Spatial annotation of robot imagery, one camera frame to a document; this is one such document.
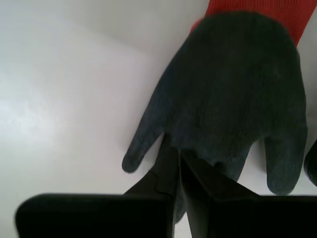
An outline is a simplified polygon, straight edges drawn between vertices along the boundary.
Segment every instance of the gloved hand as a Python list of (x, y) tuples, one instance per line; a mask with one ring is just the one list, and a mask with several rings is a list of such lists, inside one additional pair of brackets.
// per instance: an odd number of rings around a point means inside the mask
[[(158, 160), (169, 146), (194, 150), (237, 181), (251, 145), (263, 138), (267, 186), (288, 194), (303, 163), (305, 113), (300, 59), (287, 30), (256, 13), (211, 15), (158, 82), (122, 168), (134, 172), (165, 133)], [(179, 196), (178, 219), (185, 211)]]

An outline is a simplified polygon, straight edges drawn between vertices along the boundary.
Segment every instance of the black object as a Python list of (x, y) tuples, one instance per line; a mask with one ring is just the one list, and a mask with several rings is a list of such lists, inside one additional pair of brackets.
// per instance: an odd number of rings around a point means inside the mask
[(305, 158), (304, 169), (311, 182), (317, 186), (317, 140)]
[(40, 195), (24, 202), (15, 218), (19, 236), (171, 238), (179, 168), (193, 238), (315, 235), (316, 197), (261, 197), (193, 152), (169, 150), (124, 195)]

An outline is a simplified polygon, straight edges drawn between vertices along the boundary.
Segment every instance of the dark gray glove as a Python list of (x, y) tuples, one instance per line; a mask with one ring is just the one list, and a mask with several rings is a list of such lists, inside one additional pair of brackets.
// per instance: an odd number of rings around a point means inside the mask
[(305, 113), (300, 59), (287, 30), (256, 13), (211, 15), (158, 82), (122, 168), (134, 172), (165, 133), (158, 159), (168, 146), (194, 150), (237, 181), (251, 145), (264, 138), (267, 186), (288, 194), (303, 163)]

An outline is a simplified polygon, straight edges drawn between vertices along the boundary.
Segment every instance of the red knit cuff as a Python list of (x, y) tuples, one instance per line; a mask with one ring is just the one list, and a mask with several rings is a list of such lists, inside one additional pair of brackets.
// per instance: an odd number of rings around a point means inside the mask
[(296, 45), (313, 14), (317, 0), (210, 0), (206, 15), (227, 11), (251, 11), (279, 21)]

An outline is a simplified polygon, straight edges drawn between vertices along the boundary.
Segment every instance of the white wall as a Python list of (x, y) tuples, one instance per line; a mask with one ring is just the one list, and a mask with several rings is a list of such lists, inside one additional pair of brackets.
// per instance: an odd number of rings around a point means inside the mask
[[(17, 206), (43, 192), (123, 193), (121, 160), (163, 70), (207, 0), (0, 0), (0, 238)], [(317, 138), (317, 13), (299, 44), (309, 139)], [(239, 182), (266, 187), (263, 144)], [(317, 194), (302, 173), (294, 194)], [(190, 237), (187, 219), (176, 238)]]

